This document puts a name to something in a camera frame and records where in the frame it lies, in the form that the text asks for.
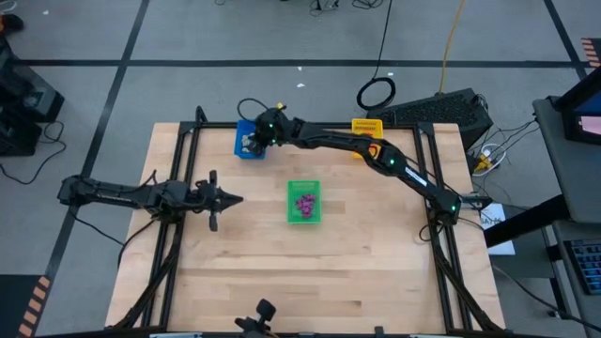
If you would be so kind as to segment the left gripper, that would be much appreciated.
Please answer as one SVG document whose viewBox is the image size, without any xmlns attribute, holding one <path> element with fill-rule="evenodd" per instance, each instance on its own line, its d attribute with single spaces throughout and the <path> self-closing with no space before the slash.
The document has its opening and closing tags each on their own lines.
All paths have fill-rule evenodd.
<svg viewBox="0 0 601 338">
<path fill-rule="evenodd" d="M 208 173 L 208 179 L 203 179 L 195 183 L 195 189 L 188 193 L 187 201 L 193 205 L 194 213 L 209 212 L 209 229 L 211 232 L 217 232 L 217 213 L 240 204 L 243 198 L 220 190 L 217 185 L 217 172 L 211 170 Z"/>
</svg>

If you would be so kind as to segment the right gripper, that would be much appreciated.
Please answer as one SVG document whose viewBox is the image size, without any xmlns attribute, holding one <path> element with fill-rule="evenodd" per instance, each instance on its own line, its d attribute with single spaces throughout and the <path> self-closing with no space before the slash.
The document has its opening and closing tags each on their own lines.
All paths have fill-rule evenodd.
<svg viewBox="0 0 601 338">
<path fill-rule="evenodd" d="M 268 146 L 290 144 L 294 123 L 285 114 L 285 106 L 268 108 L 254 120 L 253 142 L 243 147 L 248 156 L 262 156 Z"/>
</svg>

